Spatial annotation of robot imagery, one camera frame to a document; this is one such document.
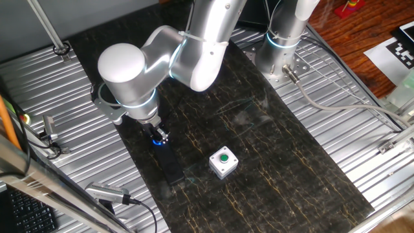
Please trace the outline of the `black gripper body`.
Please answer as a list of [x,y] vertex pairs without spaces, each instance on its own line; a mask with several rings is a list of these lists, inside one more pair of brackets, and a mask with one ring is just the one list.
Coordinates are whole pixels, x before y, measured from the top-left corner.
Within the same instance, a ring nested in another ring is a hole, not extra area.
[[148,134],[150,137],[152,133],[154,132],[157,132],[160,134],[162,130],[164,131],[162,127],[163,124],[161,121],[156,122],[155,125],[153,125],[151,122],[141,123],[141,125],[142,125],[142,129],[144,130],[144,132]]

